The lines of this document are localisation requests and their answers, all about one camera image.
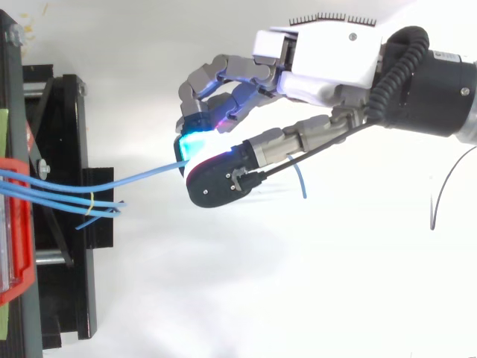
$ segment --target yellow cable tie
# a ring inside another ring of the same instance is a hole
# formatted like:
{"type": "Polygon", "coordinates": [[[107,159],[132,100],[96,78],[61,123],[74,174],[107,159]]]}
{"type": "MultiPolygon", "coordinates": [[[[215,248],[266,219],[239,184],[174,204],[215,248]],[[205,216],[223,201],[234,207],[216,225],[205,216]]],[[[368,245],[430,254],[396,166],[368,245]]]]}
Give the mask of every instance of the yellow cable tie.
{"type": "Polygon", "coordinates": [[[86,211],[85,216],[88,216],[91,213],[92,208],[95,206],[95,193],[91,192],[91,205],[89,205],[88,211],[86,211]]]}

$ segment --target white wall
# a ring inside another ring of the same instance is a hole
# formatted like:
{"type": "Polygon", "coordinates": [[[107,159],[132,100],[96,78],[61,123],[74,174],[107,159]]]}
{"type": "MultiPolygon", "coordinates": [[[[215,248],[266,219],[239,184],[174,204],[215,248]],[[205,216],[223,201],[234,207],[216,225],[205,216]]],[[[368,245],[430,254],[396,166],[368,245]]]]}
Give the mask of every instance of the white wall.
{"type": "MultiPolygon", "coordinates": [[[[31,25],[25,63],[54,63],[56,75],[88,83],[90,165],[123,178],[174,161],[177,88],[192,70],[219,53],[249,55],[256,31],[289,17],[374,16],[385,36],[421,25],[432,48],[477,58],[471,1],[363,2],[0,7],[31,25]]],[[[320,112],[281,101],[238,131],[246,138],[320,112]]],[[[115,220],[115,247],[95,252],[98,332],[86,342],[65,335],[45,356],[477,356],[477,154],[457,169],[429,230],[429,175],[437,189],[467,148],[373,128],[303,163],[307,200],[292,170],[214,210],[189,201],[177,172],[118,188],[129,206],[115,220]]]]}

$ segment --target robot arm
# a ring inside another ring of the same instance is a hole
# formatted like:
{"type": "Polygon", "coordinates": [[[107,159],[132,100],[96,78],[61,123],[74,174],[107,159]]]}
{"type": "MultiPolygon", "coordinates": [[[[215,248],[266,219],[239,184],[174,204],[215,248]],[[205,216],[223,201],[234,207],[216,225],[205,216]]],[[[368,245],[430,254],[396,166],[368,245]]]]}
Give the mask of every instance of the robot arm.
{"type": "Polygon", "coordinates": [[[304,152],[296,161],[306,159],[374,124],[476,141],[476,66],[455,54],[428,51],[421,28],[398,31],[382,46],[374,24],[318,14],[305,24],[260,31],[253,59],[219,55],[191,73],[179,90],[178,160],[194,155],[180,145],[189,136],[231,131],[254,107],[281,97],[333,109],[330,117],[270,129],[200,162],[186,177],[192,201],[217,207],[243,198],[293,163],[257,169],[288,154],[304,152]],[[228,81],[240,84],[231,94],[204,101],[228,81]]]}

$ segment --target red plastic holder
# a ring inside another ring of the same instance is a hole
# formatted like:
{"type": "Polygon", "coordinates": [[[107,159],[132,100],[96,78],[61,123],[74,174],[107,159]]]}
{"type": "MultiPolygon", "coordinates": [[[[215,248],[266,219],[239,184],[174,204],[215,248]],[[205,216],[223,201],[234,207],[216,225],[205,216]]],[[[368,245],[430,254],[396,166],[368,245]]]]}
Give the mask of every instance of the red plastic holder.
{"type": "MultiPolygon", "coordinates": [[[[29,175],[28,164],[16,159],[0,158],[0,169],[29,175]]],[[[29,187],[28,184],[17,180],[8,179],[8,181],[29,187]]],[[[35,281],[31,204],[28,201],[0,195],[0,225],[1,306],[20,296],[35,281]]]]}

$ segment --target black cable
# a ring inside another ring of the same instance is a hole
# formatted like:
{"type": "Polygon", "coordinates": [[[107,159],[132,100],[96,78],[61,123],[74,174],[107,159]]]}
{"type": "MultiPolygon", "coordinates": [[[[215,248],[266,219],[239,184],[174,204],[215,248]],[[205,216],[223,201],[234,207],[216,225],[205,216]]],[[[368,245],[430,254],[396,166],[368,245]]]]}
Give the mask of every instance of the black cable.
{"type": "Polygon", "coordinates": [[[444,191],[444,188],[446,187],[446,184],[447,184],[447,181],[450,178],[450,175],[454,171],[455,167],[461,162],[461,160],[463,160],[466,155],[468,155],[471,151],[473,151],[476,148],[477,147],[472,147],[471,149],[466,151],[464,154],[462,154],[462,156],[457,160],[457,162],[455,162],[452,169],[450,169],[449,174],[446,176],[446,180],[444,181],[444,183],[442,184],[442,187],[440,188],[439,196],[437,197],[437,201],[435,203],[434,211],[432,210],[432,197],[431,197],[431,230],[435,229],[435,221],[437,219],[437,209],[439,208],[440,197],[442,196],[442,192],[444,191]]]}
{"type": "Polygon", "coordinates": [[[282,170],[284,169],[287,169],[299,162],[301,162],[302,160],[305,160],[305,159],[308,159],[310,158],[311,156],[317,154],[317,153],[320,153],[321,151],[324,151],[325,149],[331,147],[332,145],[334,144],[338,144],[339,142],[341,142],[342,140],[346,139],[347,137],[351,136],[352,134],[355,134],[355,133],[358,133],[359,131],[362,131],[363,129],[365,128],[369,128],[371,127],[372,125],[374,125],[375,122],[374,121],[368,121],[366,124],[364,125],[360,125],[358,127],[355,127],[353,129],[350,129],[349,131],[347,131],[346,133],[343,133],[342,135],[339,135],[337,136],[336,138],[334,139],[331,139],[329,142],[326,142],[325,144],[323,145],[320,145],[319,147],[315,148],[315,149],[312,149],[311,151],[299,156],[298,158],[295,158],[293,160],[290,160],[286,163],[283,163],[279,166],[276,166],[275,168],[273,169],[270,169],[268,172],[265,172],[265,178],[268,178],[270,177],[271,175],[274,175],[278,172],[281,172],[282,170]]]}
{"type": "Polygon", "coordinates": [[[429,50],[429,36],[423,28],[409,26],[397,31],[388,43],[407,45],[408,48],[393,67],[372,88],[366,115],[373,121],[385,119],[386,109],[393,94],[416,71],[429,50]]]}

